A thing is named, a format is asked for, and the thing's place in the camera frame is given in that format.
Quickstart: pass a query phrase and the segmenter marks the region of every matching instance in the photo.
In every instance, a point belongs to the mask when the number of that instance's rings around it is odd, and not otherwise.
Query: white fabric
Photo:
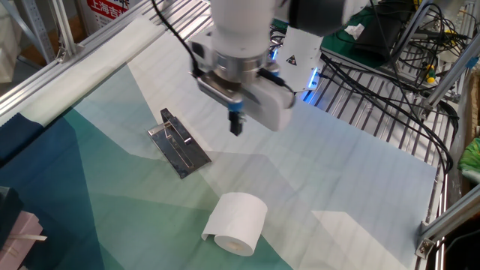
[[[162,30],[163,27],[155,26],[144,17],[135,19],[90,56],[45,85],[41,89],[43,94],[25,107],[21,111],[22,115],[47,126],[114,70],[148,46]]]

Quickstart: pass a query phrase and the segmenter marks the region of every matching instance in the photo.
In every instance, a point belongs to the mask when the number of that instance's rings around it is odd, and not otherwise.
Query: toilet paper roll
[[[214,235],[215,243],[224,250],[251,256],[262,233],[267,210],[267,205],[253,195],[226,193],[211,213],[202,239]]]

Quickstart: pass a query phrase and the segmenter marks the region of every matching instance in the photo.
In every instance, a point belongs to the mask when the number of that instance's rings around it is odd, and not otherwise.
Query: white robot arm
[[[200,90],[228,108],[230,131],[242,132],[245,114],[272,131],[287,126],[295,96],[264,68],[275,18],[312,35],[330,35],[368,0],[211,0],[214,26],[192,37]]]

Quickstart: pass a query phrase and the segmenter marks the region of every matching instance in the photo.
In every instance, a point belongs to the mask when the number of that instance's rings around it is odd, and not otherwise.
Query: blue led light
[[[313,70],[312,76],[310,77],[310,82],[308,83],[308,88],[313,88],[313,82],[315,80],[315,76],[317,75],[318,67],[315,67],[315,70]]]
[[[278,54],[278,49],[276,49],[274,52],[273,52],[273,56],[271,57],[271,60],[275,60],[277,58],[277,54]]]

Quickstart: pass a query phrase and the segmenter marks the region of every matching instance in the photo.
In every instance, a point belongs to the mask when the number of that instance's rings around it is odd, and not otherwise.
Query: metal stand
[[[413,16],[413,18],[410,20],[409,25],[406,27],[400,40],[397,42],[397,44],[395,45],[395,48],[393,49],[391,58],[393,59],[394,62],[396,62],[398,58],[400,58],[401,53],[405,50],[405,48],[408,45],[408,42],[412,39],[412,36],[415,34],[417,29],[419,28],[420,23],[424,21],[424,18],[427,15],[427,12],[429,11],[429,8],[425,8],[425,6],[433,2],[434,0],[425,0],[421,2],[420,6],[418,6],[417,12]]]
[[[480,54],[480,35],[476,35],[472,42],[466,47],[465,51],[460,55],[451,69],[440,81],[435,91],[424,101],[424,106],[434,108],[449,91],[449,89],[457,82],[458,78],[467,69],[467,63],[472,57]]]
[[[434,245],[480,212],[480,184],[432,223],[420,226],[416,255],[427,259]]]
[[[40,41],[40,53],[45,58],[46,63],[49,64],[55,60],[55,52],[52,48],[52,43],[48,37],[48,32],[45,29],[44,21],[40,13],[38,12],[37,3],[35,0],[22,0],[23,7],[25,12],[28,15],[28,20],[30,21],[30,26],[35,36]]]
[[[78,53],[79,47],[75,44],[72,36],[70,25],[68,24],[67,13],[62,0],[49,0],[50,9],[52,10],[53,19],[60,31],[58,39],[61,42],[57,59],[63,62]]]
[[[163,124],[149,130],[148,135],[181,179],[212,162],[183,124],[168,109],[162,109],[160,114]]]
[[[30,30],[30,28],[27,26],[27,24],[23,21],[22,17],[18,13],[17,9],[13,7],[8,0],[0,0],[0,3],[5,7],[7,12],[12,16],[12,18],[16,21],[16,23],[19,24],[20,28],[22,28],[23,32],[27,36],[27,38],[33,43],[35,48],[42,53],[42,56],[48,61],[49,56],[47,54],[44,54],[44,49],[38,40],[38,38],[35,36],[35,34]]]

